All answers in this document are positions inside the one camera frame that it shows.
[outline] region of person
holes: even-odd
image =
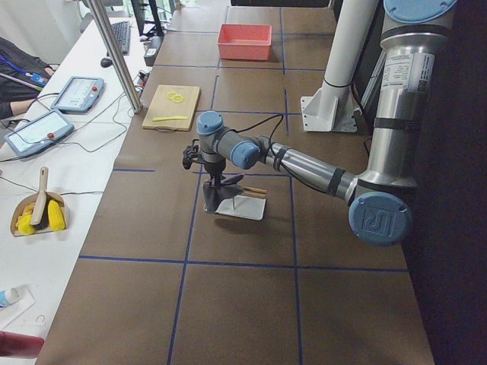
[[[0,37],[0,74],[31,85],[0,75],[0,119],[25,113],[53,73],[51,66],[39,57]]]

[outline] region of computer mouse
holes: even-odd
[[[113,61],[110,57],[103,57],[100,61],[100,66],[103,68],[110,67],[113,65]]]

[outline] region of white electronic device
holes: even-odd
[[[58,110],[40,116],[5,135],[5,140],[19,157],[28,157],[63,139],[75,127]]]
[[[86,113],[97,102],[104,85],[102,78],[72,76],[51,108],[63,113]]]

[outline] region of keyboard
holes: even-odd
[[[130,47],[130,22],[120,21],[119,23],[112,24],[112,31],[115,34],[120,51],[122,51],[123,55],[128,55]]]

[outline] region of brush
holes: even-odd
[[[32,218],[30,219],[30,225],[33,226],[36,231],[43,230],[49,225],[49,215],[47,206],[50,200],[46,194],[47,189],[47,175],[49,169],[47,167],[40,168],[39,176],[39,192],[37,193],[36,204],[33,207]]]

